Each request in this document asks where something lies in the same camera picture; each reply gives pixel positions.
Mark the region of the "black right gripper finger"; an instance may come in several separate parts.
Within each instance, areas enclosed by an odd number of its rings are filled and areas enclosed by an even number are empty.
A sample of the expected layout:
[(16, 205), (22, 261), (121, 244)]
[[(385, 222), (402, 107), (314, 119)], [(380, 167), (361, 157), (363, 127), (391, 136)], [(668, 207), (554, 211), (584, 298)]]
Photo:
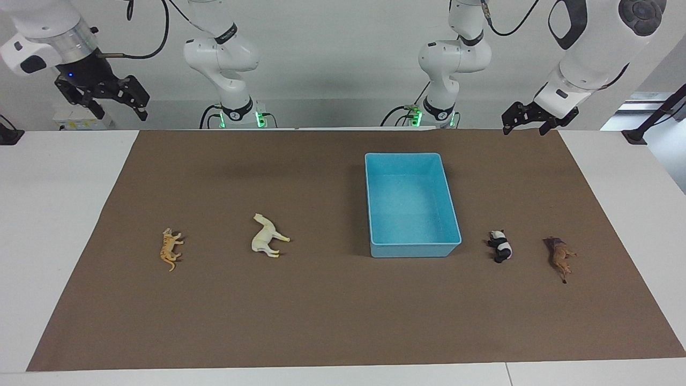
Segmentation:
[(118, 81), (118, 97), (120, 98), (118, 100), (120, 103), (134, 110), (140, 121), (144, 122), (147, 120), (148, 112), (146, 107), (150, 100), (150, 95), (135, 76), (129, 75)]
[(57, 81), (56, 87), (68, 103), (87, 108), (98, 120), (102, 120), (105, 117), (105, 110), (93, 100), (92, 93), (89, 90), (81, 91), (68, 81)]

